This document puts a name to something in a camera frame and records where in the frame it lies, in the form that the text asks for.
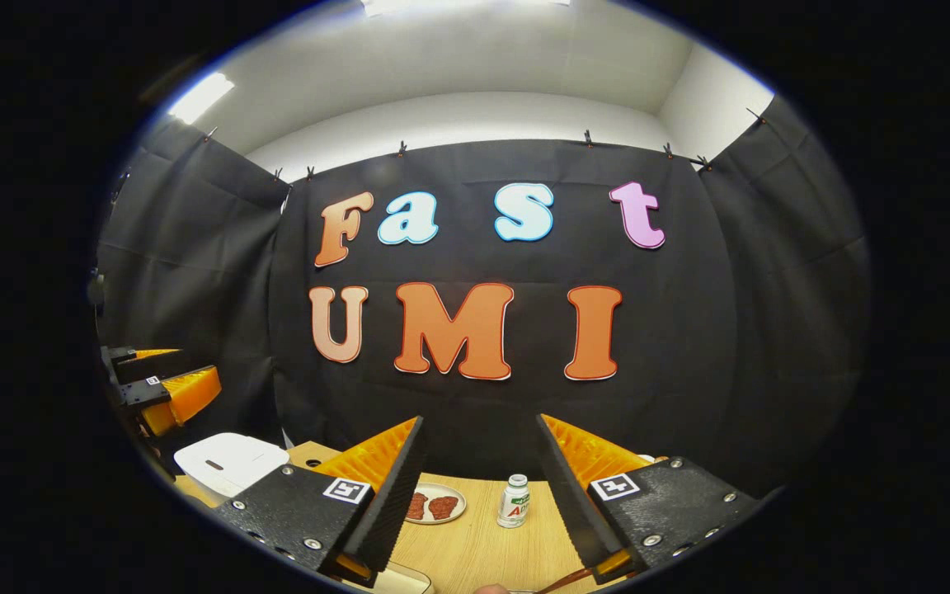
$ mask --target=orange letter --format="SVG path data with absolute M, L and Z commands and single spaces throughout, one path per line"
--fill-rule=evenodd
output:
M 464 297 L 457 316 L 449 319 L 438 290 L 426 282 L 407 282 L 396 292 L 402 302 L 402 354 L 395 369 L 425 373 L 430 364 L 423 358 L 427 342 L 430 358 L 441 373 L 449 373 L 468 343 L 468 353 L 460 362 L 460 375 L 472 380 L 507 380 L 512 368 L 505 362 L 505 308 L 515 292 L 511 286 L 485 283 L 475 285 Z
M 361 352 L 361 305 L 369 299 L 369 290 L 364 286 L 347 286 L 340 295 L 346 304 L 346 341 L 342 345 L 332 340 L 328 326 L 328 305 L 336 298 L 336 292 L 327 286 L 314 286 L 310 290 L 313 345 L 329 361 L 351 362 Z
M 610 333 L 614 308 L 622 302 L 621 290 L 610 286 L 578 286 L 567 300 L 577 309 L 574 358 L 562 373 L 570 380 L 606 380 L 618 373 L 610 358 Z
M 358 227 L 361 225 L 361 213 L 347 213 L 347 210 L 363 210 L 369 213 L 373 207 L 373 195 L 361 192 L 354 198 L 348 198 L 325 207 L 321 211 L 321 218 L 325 219 L 325 230 L 321 234 L 321 251 L 313 259 L 317 267 L 328 266 L 343 261 L 346 258 L 347 248 L 343 245 L 343 236 L 347 241 L 358 237 Z

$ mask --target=white bottle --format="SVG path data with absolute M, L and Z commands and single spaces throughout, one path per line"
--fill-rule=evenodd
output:
M 508 478 L 508 486 L 501 494 L 501 507 L 497 510 L 497 524 L 506 529 L 522 526 L 527 521 L 527 510 L 530 507 L 530 488 L 527 486 L 527 477 L 524 474 L 512 474 Z

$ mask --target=pink letter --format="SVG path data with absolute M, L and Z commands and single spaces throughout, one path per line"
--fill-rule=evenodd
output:
M 648 208 L 659 209 L 655 196 L 648 196 L 636 181 L 630 181 L 622 187 L 610 191 L 611 202 L 622 203 L 622 223 L 629 241 L 641 248 L 655 249 L 666 242 L 666 233 L 662 229 L 651 228 Z

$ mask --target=hand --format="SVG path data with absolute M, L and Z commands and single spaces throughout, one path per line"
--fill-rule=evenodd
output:
M 473 594 L 509 594 L 508 589 L 499 583 L 493 583 L 491 586 L 479 587 Z

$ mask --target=white ceiling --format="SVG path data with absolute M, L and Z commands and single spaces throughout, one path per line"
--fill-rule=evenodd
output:
M 329 117 L 413 97 L 524 91 L 656 116 L 693 41 L 607 0 L 366 16 L 332 4 L 221 65 L 236 87 L 196 122 L 246 154 Z

